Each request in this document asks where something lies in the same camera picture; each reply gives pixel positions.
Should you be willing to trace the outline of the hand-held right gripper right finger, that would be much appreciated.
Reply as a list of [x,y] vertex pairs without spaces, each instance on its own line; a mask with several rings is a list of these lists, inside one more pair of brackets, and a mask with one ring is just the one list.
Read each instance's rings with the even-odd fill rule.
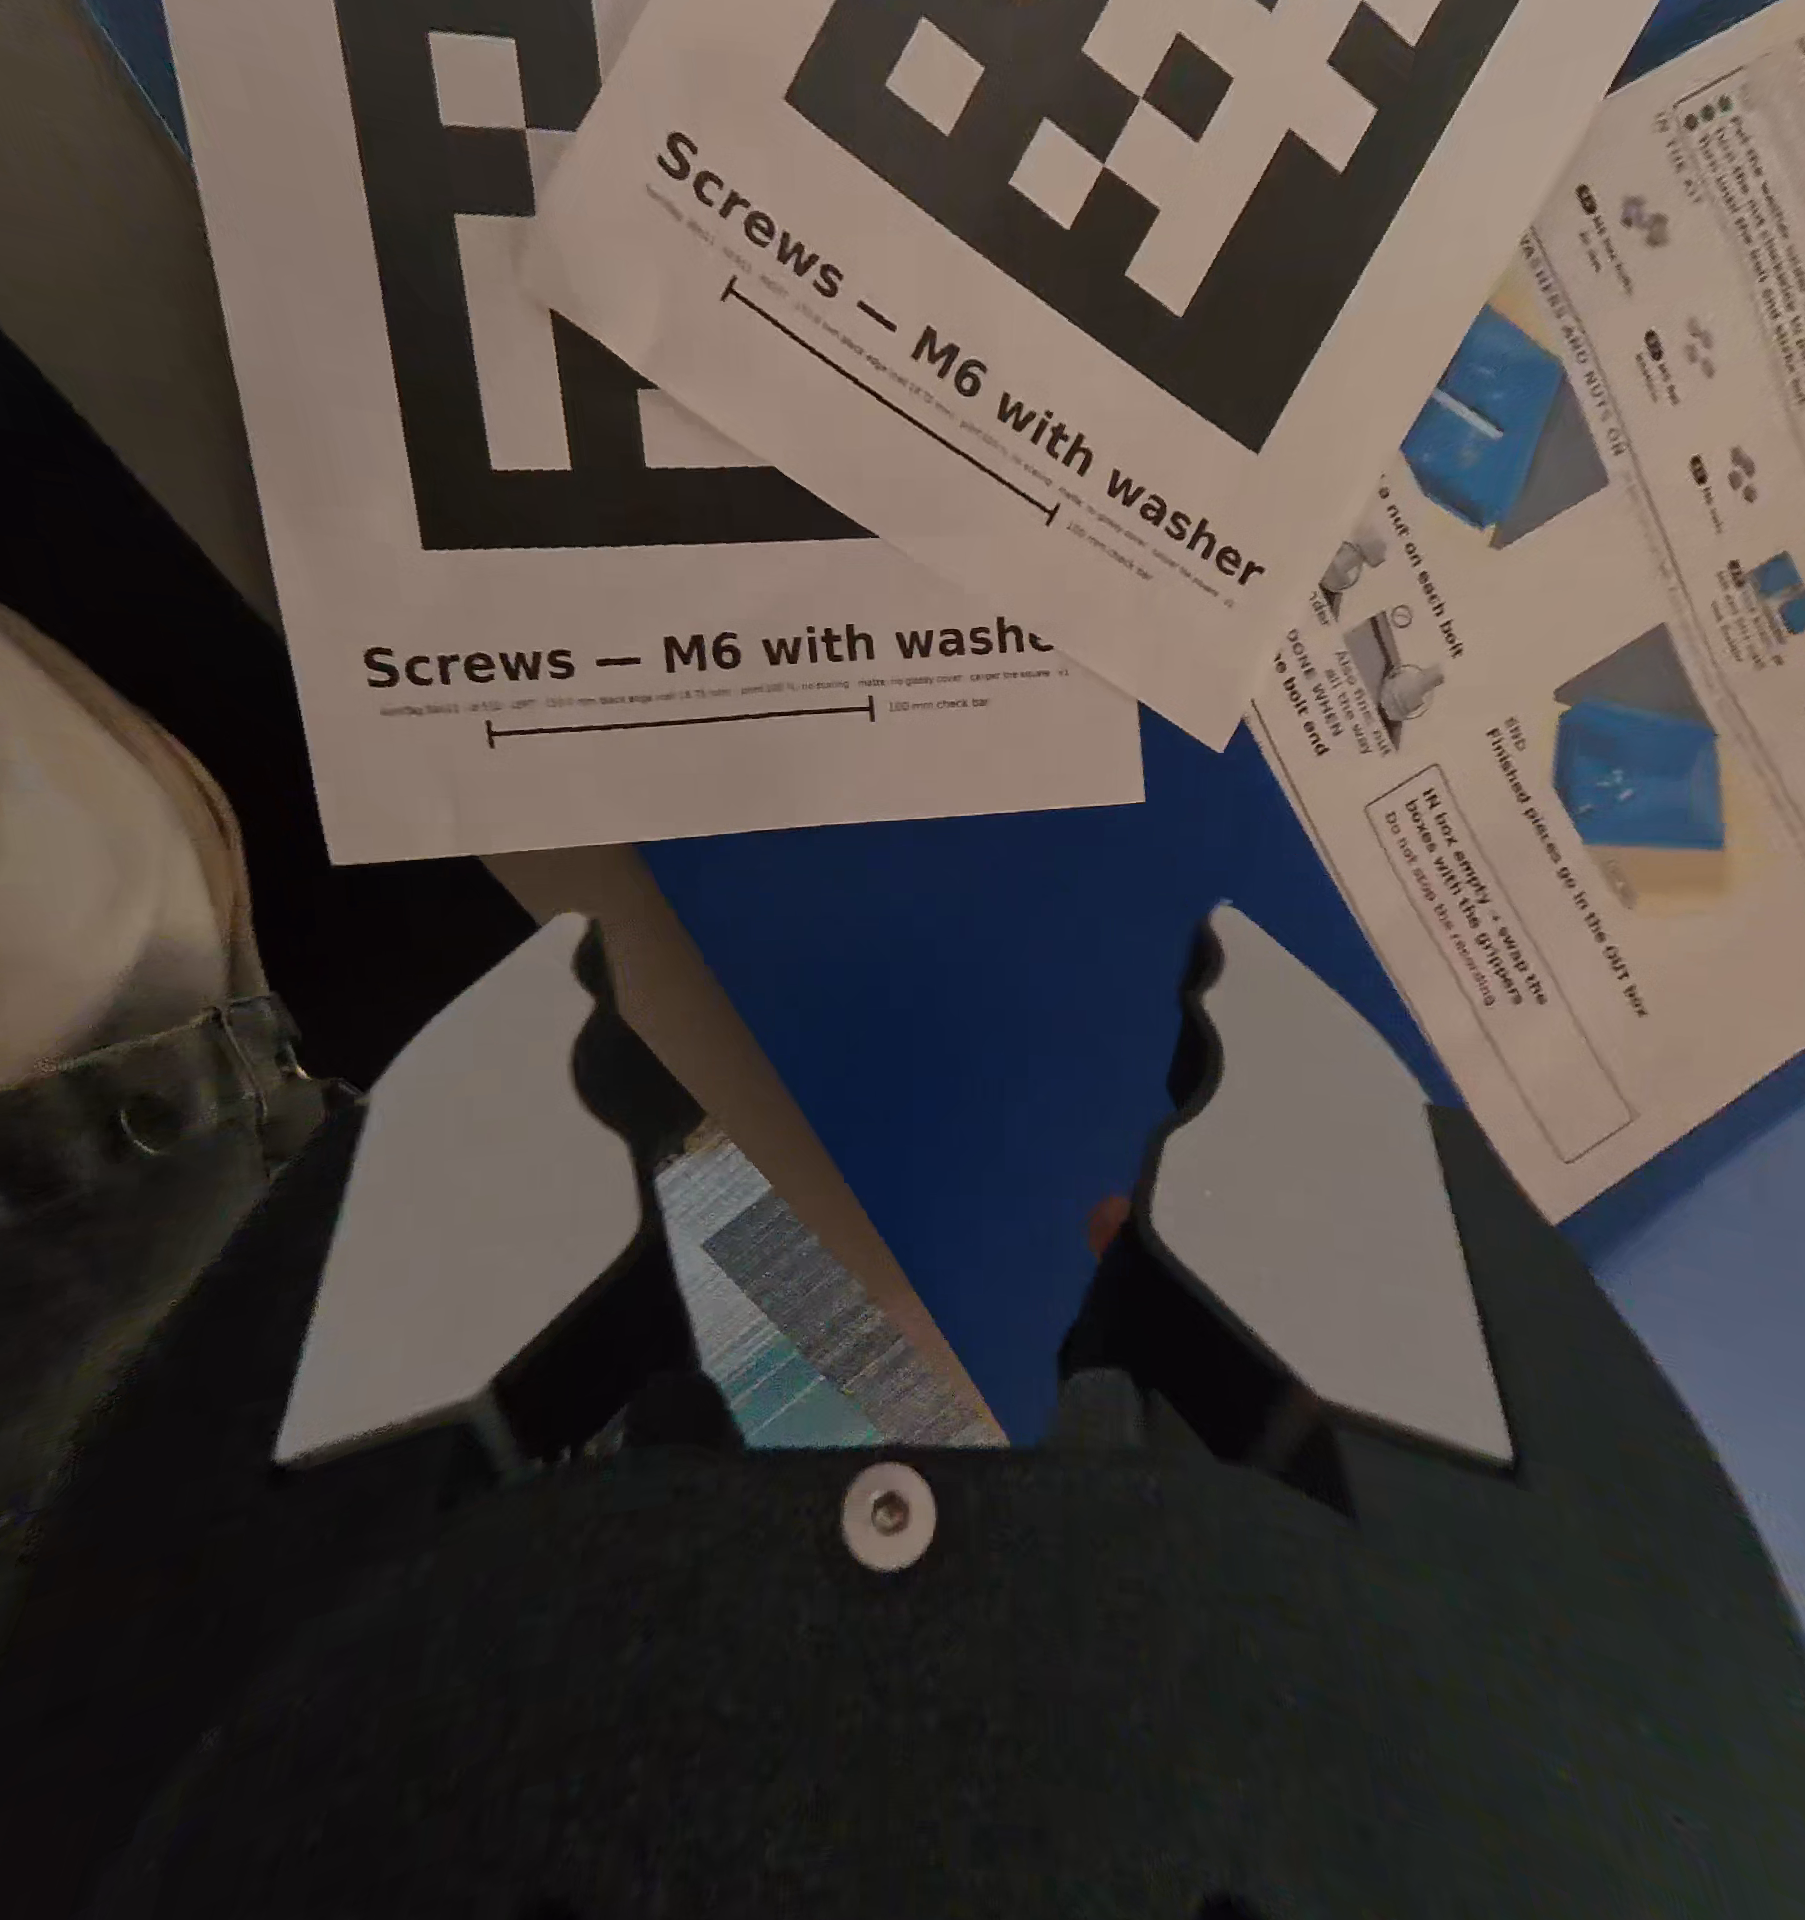
[[1061,1462],[1193,1458],[1345,1515],[1349,1447],[1518,1488],[1432,1105],[1353,1007],[1219,905],[1170,1113],[1061,1346]]

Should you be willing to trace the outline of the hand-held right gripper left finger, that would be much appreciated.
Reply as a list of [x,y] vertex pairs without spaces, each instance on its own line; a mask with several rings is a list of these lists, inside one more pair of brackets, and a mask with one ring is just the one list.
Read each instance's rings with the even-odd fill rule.
[[699,1376],[655,1176],[702,1113],[560,914],[365,1099],[273,1462],[470,1428],[504,1470]]

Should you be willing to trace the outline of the blue plastic folder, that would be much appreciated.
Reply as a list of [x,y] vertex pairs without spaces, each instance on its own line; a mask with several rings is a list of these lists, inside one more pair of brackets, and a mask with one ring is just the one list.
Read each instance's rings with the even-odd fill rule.
[[[532,240],[530,289],[566,319],[538,257]],[[1237,890],[1331,986],[1357,988],[1411,1068],[1435,1068],[1255,744],[1208,749],[1129,702],[1137,805],[679,838],[665,843],[689,849],[661,867],[889,1253],[1014,1423],[1039,1392],[1034,1364],[1010,1359],[1009,1314],[1059,1314],[1061,1283],[1036,1269],[1061,1259],[1076,1205],[1137,1160],[1167,980],[1203,908]]]

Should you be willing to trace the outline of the person's pale top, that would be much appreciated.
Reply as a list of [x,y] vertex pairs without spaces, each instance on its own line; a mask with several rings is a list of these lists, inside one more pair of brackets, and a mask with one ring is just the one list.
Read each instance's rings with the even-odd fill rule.
[[0,1094],[267,988],[216,781],[0,607]]

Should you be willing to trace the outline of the printed instruction sheet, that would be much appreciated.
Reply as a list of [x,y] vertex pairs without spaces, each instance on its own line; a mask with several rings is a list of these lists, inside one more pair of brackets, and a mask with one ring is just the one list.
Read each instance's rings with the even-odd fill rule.
[[1805,1052],[1805,2],[1604,103],[1251,725],[1549,1217]]

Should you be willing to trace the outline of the white sheet with square tag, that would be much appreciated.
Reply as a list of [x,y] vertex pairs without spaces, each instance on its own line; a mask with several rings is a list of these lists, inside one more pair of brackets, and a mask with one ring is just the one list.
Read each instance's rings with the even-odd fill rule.
[[1219,751],[1651,14],[644,6],[535,271]]
[[1137,705],[535,298],[640,6],[176,2],[329,849],[1137,805]]

